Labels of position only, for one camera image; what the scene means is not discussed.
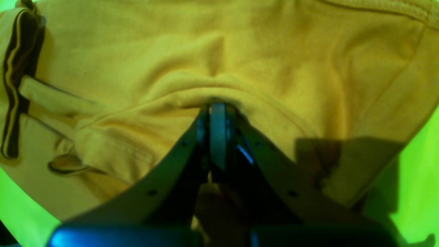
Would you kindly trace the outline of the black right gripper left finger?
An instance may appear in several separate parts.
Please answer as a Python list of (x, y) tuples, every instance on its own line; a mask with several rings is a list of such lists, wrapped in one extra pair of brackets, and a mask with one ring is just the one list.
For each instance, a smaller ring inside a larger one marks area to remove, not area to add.
[(210, 170), (210, 110), (204, 105), (190, 128), (144, 178), (72, 225), (190, 226), (199, 187)]

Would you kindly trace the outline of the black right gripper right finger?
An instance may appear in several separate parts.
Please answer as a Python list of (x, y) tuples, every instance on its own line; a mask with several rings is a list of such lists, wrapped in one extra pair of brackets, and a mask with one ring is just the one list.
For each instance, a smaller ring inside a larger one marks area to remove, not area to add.
[(256, 227), (381, 231), (380, 223), (324, 196), (311, 172), (292, 162), (228, 103), (212, 103), (210, 232)]

